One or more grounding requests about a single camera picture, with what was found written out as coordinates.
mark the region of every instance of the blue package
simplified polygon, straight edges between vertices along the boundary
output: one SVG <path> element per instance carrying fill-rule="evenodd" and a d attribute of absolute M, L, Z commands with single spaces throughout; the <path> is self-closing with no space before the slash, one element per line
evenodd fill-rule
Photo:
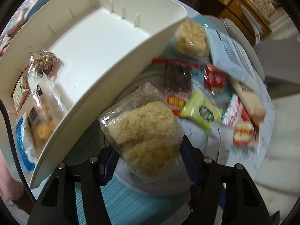
<path fill-rule="evenodd" d="M 23 126 L 23 123 L 24 123 L 24 117 L 26 117 L 26 114 L 24 114 L 18 121 L 18 124 L 16 126 L 16 138 L 17 138 L 17 143 L 18 143 L 18 149 L 19 149 L 19 152 L 21 154 L 21 157 L 22 157 L 22 161 L 24 163 L 24 166 L 25 168 L 28 170 L 28 171 L 32 171 L 34 170 L 35 168 L 35 164 L 34 163 L 31 163 L 26 154 L 25 154 L 25 148 L 23 146 L 23 136 L 24 136 L 24 126 Z"/>

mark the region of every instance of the wrapped snack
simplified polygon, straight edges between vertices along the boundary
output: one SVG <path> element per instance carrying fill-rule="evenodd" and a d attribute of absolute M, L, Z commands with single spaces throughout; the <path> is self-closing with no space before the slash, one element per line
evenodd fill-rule
<path fill-rule="evenodd" d="M 54 63 L 57 61 L 57 57 L 49 51 L 42 50 L 41 53 L 34 52 L 29 59 L 29 64 L 25 70 L 28 74 L 32 74 L 36 77 L 43 77 L 45 73 L 48 78 L 51 76 Z"/>
<path fill-rule="evenodd" d="M 196 59 L 201 59 L 207 55 L 204 28 L 191 20 L 182 22 L 177 31 L 174 49 L 181 54 Z"/>
<path fill-rule="evenodd" d="M 222 91 L 212 91 L 205 86 L 204 73 L 203 79 L 192 80 L 193 92 L 200 89 L 205 98 L 209 99 L 212 104 L 224 113 L 230 103 L 234 89 L 230 84 L 227 84 Z"/>
<path fill-rule="evenodd" d="M 250 119 L 258 126 L 260 122 L 264 121 L 266 110 L 260 104 L 255 92 L 238 80 L 231 77 L 228 77 L 228 80 L 245 106 Z"/>
<path fill-rule="evenodd" d="M 179 116 L 193 119 L 201 128 L 209 133 L 212 122 L 221 121 L 221 111 L 206 99 L 200 90 L 196 90 Z"/>
<path fill-rule="evenodd" d="M 61 119 L 66 108 L 44 75 L 24 104 L 26 112 L 19 119 L 16 128 L 20 153 L 28 162 L 35 164 Z"/>
<path fill-rule="evenodd" d="M 192 87 L 191 66 L 178 62 L 166 64 L 164 86 L 175 93 L 190 92 Z"/>
<path fill-rule="evenodd" d="M 21 107 L 24 105 L 29 93 L 30 88 L 27 82 L 27 77 L 22 72 L 11 95 L 17 112 L 19 112 Z"/>
<path fill-rule="evenodd" d="M 213 92 L 221 92 L 227 85 L 226 73 L 206 64 L 204 70 L 204 84 Z"/>
<path fill-rule="evenodd" d="M 146 83 L 100 115 L 114 149 L 144 182 L 154 182 L 176 167 L 183 131 L 164 96 Z"/>
<path fill-rule="evenodd" d="M 38 162 L 38 156 L 33 144 L 26 113 L 24 113 L 17 123 L 16 138 L 25 168 L 28 171 L 34 170 L 35 164 Z"/>
<path fill-rule="evenodd" d="M 236 94 L 232 96 L 222 123 L 234 128 L 232 142 L 235 146 L 255 149 L 258 147 L 259 128 L 251 122 L 250 116 Z"/>
<path fill-rule="evenodd" d="M 178 116 L 180 110 L 188 101 L 192 90 L 192 68 L 198 65 L 178 59 L 155 58 L 153 64 L 166 63 L 163 78 L 163 94 L 174 115 Z"/>

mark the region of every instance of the white plastic tray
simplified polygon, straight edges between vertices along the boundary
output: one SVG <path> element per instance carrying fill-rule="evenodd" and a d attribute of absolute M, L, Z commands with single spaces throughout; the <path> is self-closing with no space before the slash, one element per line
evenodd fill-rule
<path fill-rule="evenodd" d="M 52 173 L 92 121 L 163 52 L 186 17 L 172 0 L 51 0 L 25 23 L 0 60 L 1 100 L 15 111 L 11 92 L 28 53 L 44 47 L 61 61 L 52 81 L 70 109 L 26 177 L 30 188 Z M 16 124 L 14 114 L 10 120 Z M 0 140 L 8 168 L 19 180 L 2 116 Z"/>

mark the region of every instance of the table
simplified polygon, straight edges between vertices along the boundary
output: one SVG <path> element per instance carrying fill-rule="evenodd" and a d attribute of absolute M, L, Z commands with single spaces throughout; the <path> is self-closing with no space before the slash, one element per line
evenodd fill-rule
<path fill-rule="evenodd" d="M 190 18 L 197 17 L 197 21 L 201 24 L 206 23 L 209 27 L 218 28 L 208 19 L 201 16 L 197 11 L 188 7 L 184 3 L 174 0 L 180 3 L 188 11 Z M 230 153 L 227 165 L 233 166 L 235 163 L 242 163 L 252 178 L 263 161 L 266 149 L 271 137 L 272 123 L 274 122 L 274 109 L 272 108 L 271 99 L 268 97 L 268 93 L 259 76 L 258 81 L 260 82 L 259 87 L 261 94 L 259 99 L 263 106 L 267 110 L 266 121 L 262 124 L 260 129 L 260 139 L 263 141 L 261 150 L 257 156 L 252 159 L 241 160 L 233 153 Z M 77 165 L 84 162 L 86 159 L 93 155 L 97 155 L 101 149 L 99 135 L 100 124 L 95 121 L 84 133 L 84 135 L 77 141 L 71 151 L 68 153 L 64 162 L 71 166 Z M 36 196 L 39 195 L 40 190 L 44 186 L 41 184 L 40 188 L 34 190 Z M 142 224 L 142 225 L 153 225 L 160 224 L 166 218 L 174 214 L 182 204 L 185 203 L 189 196 L 189 191 L 178 193 L 170 196 L 150 196 L 137 192 L 133 189 L 128 188 L 126 185 L 121 183 L 116 177 L 112 179 L 106 186 L 101 187 L 103 199 L 111 219 L 112 224 L 126 225 L 126 224 Z M 80 184 L 76 185 L 76 203 L 79 224 L 85 224 L 84 211 L 81 198 Z M 181 224 L 185 220 L 185 216 L 188 214 L 186 209 L 180 210 L 177 213 L 176 221 Z"/>

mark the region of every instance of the chips bag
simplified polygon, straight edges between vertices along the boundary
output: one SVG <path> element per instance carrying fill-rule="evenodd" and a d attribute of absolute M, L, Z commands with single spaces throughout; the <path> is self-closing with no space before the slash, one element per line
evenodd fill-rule
<path fill-rule="evenodd" d="M 34 75 L 38 78 L 43 77 L 44 74 L 49 78 L 52 73 L 54 63 L 58 58 L 50 51 L 42 50 L 41 53 L 32 53 L 29 59 L 29 64 L 25 70 L 28 74 Z"/>
<path fill-rule="evenodd" d="M 196 90 L 187 104 L 182 108 L 179 116 L 191 118 L 207 133 L 213 122 L 221 121 L 221 111 L 206 99 L 200 90 Z"/>

